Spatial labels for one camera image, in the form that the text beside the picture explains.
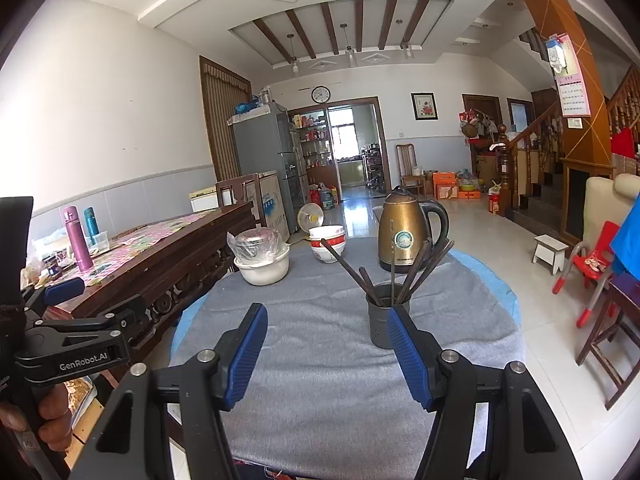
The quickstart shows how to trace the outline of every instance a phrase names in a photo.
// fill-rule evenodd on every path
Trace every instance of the small step stool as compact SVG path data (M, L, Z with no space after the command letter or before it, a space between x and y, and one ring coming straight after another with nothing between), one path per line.
M532 263L536 263L538 258L551 265L551 275L553 276L558 270L564 269L564 250L569 246L563 244L560 240L556 240L549 235L536 236L538 242L536 251L533 253Z

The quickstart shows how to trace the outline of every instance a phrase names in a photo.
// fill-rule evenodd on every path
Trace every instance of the gray refrigerator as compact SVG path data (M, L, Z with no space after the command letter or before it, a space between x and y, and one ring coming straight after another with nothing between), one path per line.
M270 103L270 113L233 124L242 174L277 171L289 232L298 226L296 215L308 197L300 138L289 124L287 109Z

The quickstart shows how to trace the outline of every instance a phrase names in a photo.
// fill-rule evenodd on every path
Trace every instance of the gold kettle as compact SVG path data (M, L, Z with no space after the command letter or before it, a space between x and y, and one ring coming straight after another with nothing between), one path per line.
M435 200L418 202L418 199L404 186L396 186L386 197L380 216L378 228L378 259L380 267L391 270L394 245L396 253L396 272L409 272L417 258L423 243L432 238L429 213L436 213L440 218L440 235L435 245L449 234L449 216L442 204ZM394 221L394 232L391 232L391 221Z

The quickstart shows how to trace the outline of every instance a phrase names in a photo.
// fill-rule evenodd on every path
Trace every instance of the gray tablecloth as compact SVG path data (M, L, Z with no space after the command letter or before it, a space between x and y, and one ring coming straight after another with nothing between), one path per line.
M344 251L374 283L376 238L350 238ZM364 293L338 264L292 246L278 283L252 286L228 275L208 294L177 348L178 365L235 328L254 301L269 328L244 399L223 413L234 456L330 480L411 479L434 415L415 402L392 350L373 346ZM522 332L478 275L446 256L411 299L416 326L471 362L503 368L524 360ZM170 407L179 420L177 406ZM470 461L483 449L486 405L476 410Z

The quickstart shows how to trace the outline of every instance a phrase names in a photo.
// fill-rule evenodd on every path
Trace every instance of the wall clock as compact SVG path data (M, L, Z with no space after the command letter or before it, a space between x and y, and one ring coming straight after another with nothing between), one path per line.
M326 86L316 86L311 91L311 98L318 104L323 104L331 99L331 92Z

